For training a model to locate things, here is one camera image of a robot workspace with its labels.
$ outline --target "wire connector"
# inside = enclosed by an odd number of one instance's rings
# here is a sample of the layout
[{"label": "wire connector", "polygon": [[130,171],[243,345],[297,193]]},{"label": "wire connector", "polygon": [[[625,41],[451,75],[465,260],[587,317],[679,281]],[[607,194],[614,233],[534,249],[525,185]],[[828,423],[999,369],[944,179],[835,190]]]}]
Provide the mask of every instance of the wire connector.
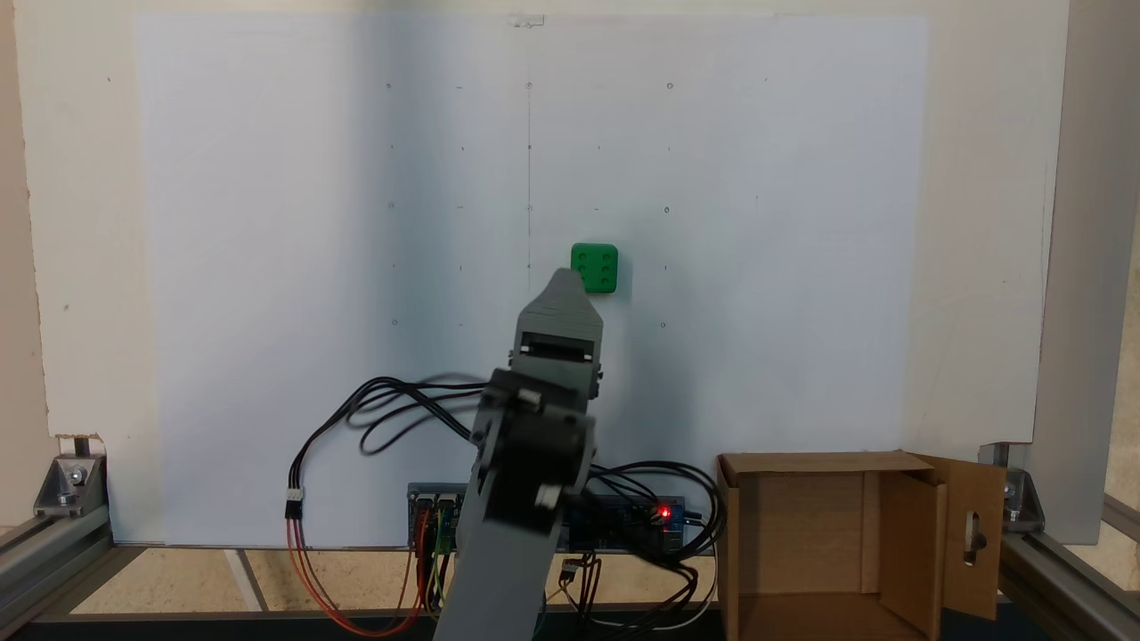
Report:
[{"label": "wire connector", "polygon": [[578,574],[578,561],[567,559],[562,561],[562,573],[559,574],[559,585],[573,583],[573,577]]},{"label": "wire connector", "polygon": [[285,490],[285,518],[292,521],[301,520],[301,502],[304,501],[304,488],[291,487]]}]

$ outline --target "circuit board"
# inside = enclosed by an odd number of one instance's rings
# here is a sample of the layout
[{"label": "circuit board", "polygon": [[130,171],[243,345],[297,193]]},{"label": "circuit board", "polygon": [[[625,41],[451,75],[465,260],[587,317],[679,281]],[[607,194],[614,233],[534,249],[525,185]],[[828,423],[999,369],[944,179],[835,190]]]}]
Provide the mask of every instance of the circuit board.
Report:
[{"label": "circuit board", "polygon": [[608,524],[618,524],[636,536],[642,544],[675,552],[685,544],[685,500],[679,496],[659,496],[657,503],[642,497],[597,495],[608,519],[568,508],[559,537],[563,552],[621,552],[628,546],[613,537]]},{"label": "circuit board", "polygon": [[[463,510],[466,484],[415,482],[408,484],[408,546],[416,547],[417,516],[429,510],[424,541],[434,546],[440,532],[440,549],[456,549],[455,532]],[[685,500],[679,496],[660,496],[652,503],[645,498],[598,495],[609,518],[597,519],[580,508],[567,508],[559,535],[560,552],[622,552],[627,545],[613,538],[610,528],[602,524],[619,524],[626,532],[662,552],[674,552],[685,543]]]}]

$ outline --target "red wire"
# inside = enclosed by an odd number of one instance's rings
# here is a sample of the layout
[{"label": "red wire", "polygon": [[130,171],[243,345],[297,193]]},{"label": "red wire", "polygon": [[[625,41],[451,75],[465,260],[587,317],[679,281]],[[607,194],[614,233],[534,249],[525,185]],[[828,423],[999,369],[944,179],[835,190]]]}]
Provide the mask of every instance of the red wire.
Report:
[{"label": "red wire", "polygon": [[[400,623],[398,626],[380,631],[363,628],[350,622],[348,617],[345,617],[344,614],[340,611],[340,609],[333,602],[332,598],[328,597],[327,591],[325,591],[324,586],[320,585],[320,582],[317,579],[316,571],[312,569],[312,562],[309,560],[308,549],[304,544],[304,530],[301,527],[301,521],[293,519],[291,520],[292,524],[290,522],[285,524],[286,526],[285,539],[286,539],[286,545],[288,546],[290,561],[293,563],[293,570],[296,571],[296,575],[301,578],[301,583],[304,585],[304,589],[309,593],[309,597],[312,598],[312,600],[317,603],[317,606],[321,610],[324,610],[324,612],[328,615],[328,617],[333,619],[334,623],[336,623],[344,630],[352,632],[353,634],[358,634],[360,636],[368,636],[372,639],[382,639],[385,636],[392,636],[412,627],[412,624],[414,624],[415,620],[420,617],[420,605],[423,602],[424,599],[423,586],[418,587],[416,600],[412,605],[413,608],[412,611],[408,614],[408,616],[405,617],[404,622]],[[426,529],[424,527],[424,522],[425,521],[421,519],[421,522],[417,526],[417,532],[418,532],[417,543],[420,550],[423,549],[423,536],[424,536],[424,530]],[[404,603],[404,593],[407,590],[408,568],[410,566],[412,552],[409,551],[408,554],[409,554],[408,563],[405,563],[404,567],[404,586],[400,590],[400,600],[397,603],[398,609]]]}]

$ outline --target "green block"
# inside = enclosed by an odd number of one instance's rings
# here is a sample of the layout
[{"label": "green block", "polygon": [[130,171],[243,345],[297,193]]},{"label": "green block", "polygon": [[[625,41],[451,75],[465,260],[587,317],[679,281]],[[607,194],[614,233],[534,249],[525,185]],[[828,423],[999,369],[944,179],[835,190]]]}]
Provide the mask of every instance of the green block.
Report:
[{"label": "green block", "polygon": [[618,289],[618,248],[602,243],[575,243],[570,268],[581,274],[586,291],[611,294]]}]

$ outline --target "metal bracket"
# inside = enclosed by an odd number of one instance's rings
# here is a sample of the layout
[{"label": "metal bracket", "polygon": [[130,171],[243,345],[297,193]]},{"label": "metal bracket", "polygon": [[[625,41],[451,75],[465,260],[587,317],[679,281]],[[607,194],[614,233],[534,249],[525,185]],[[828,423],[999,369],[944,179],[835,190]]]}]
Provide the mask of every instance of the metal bracket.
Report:
[{"label": "metal bracket", "polygon": [[1101,512],[1101,520],[1132,541],[1140,543],[1140,512],[1137,512],[1124,502],[1106,494],[1105,511]]},{"label": "metal bracket", "polygon": [[1002,536],[999,585],[1050,639],[1140,639],[1140,602],[1044,533]]},{"label": "metal bracket", "polygon": [[51,462],[32,509],[36,517],[83,517],[106,505],[103,455],[60,454]]},{"label": "metal bracket", "polygon": [[1025,470],[1005,470],[1005,511],[1002,530],[1013,533],[1044,532],[1045,514],[1033,487],[1033,477]]}]

